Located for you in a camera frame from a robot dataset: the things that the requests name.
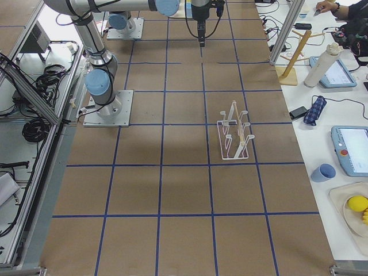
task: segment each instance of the human hand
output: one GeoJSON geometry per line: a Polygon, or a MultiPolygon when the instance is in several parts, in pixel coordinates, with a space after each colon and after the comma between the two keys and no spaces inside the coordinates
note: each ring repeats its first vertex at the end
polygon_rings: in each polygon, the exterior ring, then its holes
{"type": "Polygon", "coordinates": [[[322,2],[318,2],[316,5],[316,10],[320,10],[321,13],[326,13],[329,12],[330,10],[333,10],[334,4],[328,1],[322,1],[322,2]]]}

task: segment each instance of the dark blue patterned object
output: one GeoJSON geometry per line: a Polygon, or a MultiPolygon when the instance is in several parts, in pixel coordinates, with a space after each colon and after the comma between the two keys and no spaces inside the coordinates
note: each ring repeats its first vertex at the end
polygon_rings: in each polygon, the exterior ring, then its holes
{"type": "Polygon", "coordinates": [[[304,124],[306,125],[317,125],[316,121],[321,115],[321,112],[325,105],[327,104],[327,101],[324,97],[318,96],[317,100],[314,102],[310,110],[306,113],[304,116],[304,124]]]}

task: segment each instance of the person's arm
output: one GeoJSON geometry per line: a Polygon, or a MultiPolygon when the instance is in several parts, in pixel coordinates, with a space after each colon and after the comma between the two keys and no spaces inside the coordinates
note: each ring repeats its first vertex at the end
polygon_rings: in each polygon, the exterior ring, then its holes
{"type": "Polygon", "coordinates": [[[331,3],[328,1],[322,1],[317,3],[316,9],[320,10],[321,13],[326,13],[331,11],[334,16],[338,19],[347,20],[349,14],[349,7],[343,6],[338,3],[331,3]]]}

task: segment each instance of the dark sleeve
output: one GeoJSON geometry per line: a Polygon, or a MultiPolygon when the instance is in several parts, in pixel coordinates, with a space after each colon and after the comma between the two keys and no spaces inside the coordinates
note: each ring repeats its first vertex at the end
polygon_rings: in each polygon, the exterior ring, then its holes
{"type": "Polygon", "coordinates": [[[354,18],[357,14],[360,13],[361,8],[363,8],[367,4],[368,4],[368,0],[361,0],[360,2],[358,2],[356,4],[350,5],[347,18],[349,20],[354,18]]]}

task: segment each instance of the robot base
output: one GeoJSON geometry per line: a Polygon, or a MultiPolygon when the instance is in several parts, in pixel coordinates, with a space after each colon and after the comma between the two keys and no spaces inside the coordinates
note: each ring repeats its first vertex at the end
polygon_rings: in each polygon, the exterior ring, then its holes
{"type": "MultiPolygon", "coordinates": [[[[97,112],[88,114],[85,116],[83,125],[85,127],[128,127],[131,117],[132,103],[133,103],[133,90],[119,90],[116,92],[116,97],[119,98],[122,107],[118,115],[102,117],[97,112]]],[[[94,105],[92,97],[90,98],[89,105],[94,105]]]]}
{"type": "Polygon", "coordinates": [[[107,39],[108,40],[132,40],[132,39],[141,39],[143,32],[143,18],[133,18],[136,29],[131,33],[119,33],[116,29],[110,29],[108,32],[107,39]]]}

